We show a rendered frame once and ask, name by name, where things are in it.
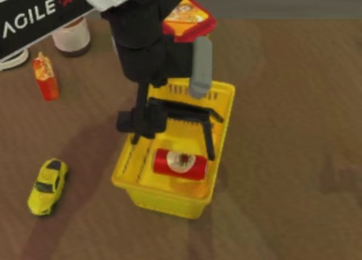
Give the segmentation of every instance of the car windshield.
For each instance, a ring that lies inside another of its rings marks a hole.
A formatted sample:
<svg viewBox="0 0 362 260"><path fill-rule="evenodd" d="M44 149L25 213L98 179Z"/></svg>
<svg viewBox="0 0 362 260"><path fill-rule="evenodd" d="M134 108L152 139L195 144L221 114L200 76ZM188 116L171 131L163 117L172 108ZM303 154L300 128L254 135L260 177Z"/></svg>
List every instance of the car windshield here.
<svg viewBox="0 0 362 260"><path fill-rule="evenodd" d="M53 186L50 184L44 184L42 182L35 182L35 187L39 192L44 193L52 193L53 192Z"/></svg>

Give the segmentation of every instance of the brown tabletop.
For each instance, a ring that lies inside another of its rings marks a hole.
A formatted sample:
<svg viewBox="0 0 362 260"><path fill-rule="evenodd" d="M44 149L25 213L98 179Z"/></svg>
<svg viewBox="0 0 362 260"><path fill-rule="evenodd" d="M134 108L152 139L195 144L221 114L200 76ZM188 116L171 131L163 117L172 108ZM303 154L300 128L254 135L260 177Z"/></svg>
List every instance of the brown tabletop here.
<svg viewBox="0 0 362 260"><path fill-rule="evenodd" d="M135 207L110 181L135 85L106 23L77 59L43 51L62 86L42 100L30 63L0 73L1 260L362 258L361 21L220 21L214 78L237 89L212 204L196 221ZM26 205L44 161L69 182L54 216Z"/></svg>

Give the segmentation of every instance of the toy car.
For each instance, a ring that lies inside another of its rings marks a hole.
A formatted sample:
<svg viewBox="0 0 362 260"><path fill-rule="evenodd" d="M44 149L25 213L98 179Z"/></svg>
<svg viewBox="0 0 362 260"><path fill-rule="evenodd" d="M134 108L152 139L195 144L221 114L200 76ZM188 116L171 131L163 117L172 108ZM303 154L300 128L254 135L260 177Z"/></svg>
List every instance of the toy car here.
<svg viewBox="0 0 362 260"><path fill-rule="evenodd" d="M50 215L62 195L68 166L59 159L51 159L40 168L28 198L30 212L37 216Z"/></svg>

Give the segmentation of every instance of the yellow container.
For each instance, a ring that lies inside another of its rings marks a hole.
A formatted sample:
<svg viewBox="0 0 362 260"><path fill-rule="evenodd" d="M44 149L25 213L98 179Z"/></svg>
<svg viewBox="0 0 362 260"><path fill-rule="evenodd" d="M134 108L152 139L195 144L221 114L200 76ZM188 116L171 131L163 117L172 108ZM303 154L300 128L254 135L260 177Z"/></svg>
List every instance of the yellow container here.
<svg viewBox="0 0 362 260"><path fill-rule="evenodd" d="M188 94L187 79L170 79L167 86L151 87L149 97L211 107L223 116L223 123L211 118L216 158L208 162L203 181L155 174L152 165L159 148L207 157L202 126L170 119L166 132L157 134L154 140L141 137L137 145L132 145L133 135L128 135L112 175L113 184L125 189L136 206L182 218L200 217L212 200L234 96L234 86L220 82L213 82L210 92L201 100Z"/></svg>

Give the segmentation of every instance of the snack package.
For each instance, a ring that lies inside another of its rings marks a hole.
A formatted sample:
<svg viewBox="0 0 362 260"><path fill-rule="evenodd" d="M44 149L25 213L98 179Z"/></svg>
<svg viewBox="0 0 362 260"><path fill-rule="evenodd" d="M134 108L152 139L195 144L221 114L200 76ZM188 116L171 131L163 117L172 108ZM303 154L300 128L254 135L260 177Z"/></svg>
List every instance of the snack package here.
<svg viewBox="0 0 362 260"><path fill-rule="evenodd" d="M33 70L44 100L51 101L59 98L59 88L51 61L42 52L33 60Z"/></svg>
<svg viewBox="0 0 362 260"><path fill-rule="evenodd" d="M184 154L165 149L156 151L153 171L191 180L203 180L208 168L208 160L200 155Z"/></svg>
<svg viewBox="0 0 362 260"><path fill-rule="evenodd" d="M206 9L193 0L182 0L163 22L163 33L173 35L176 42L193 42L215 26L215 18Z"/></svg>

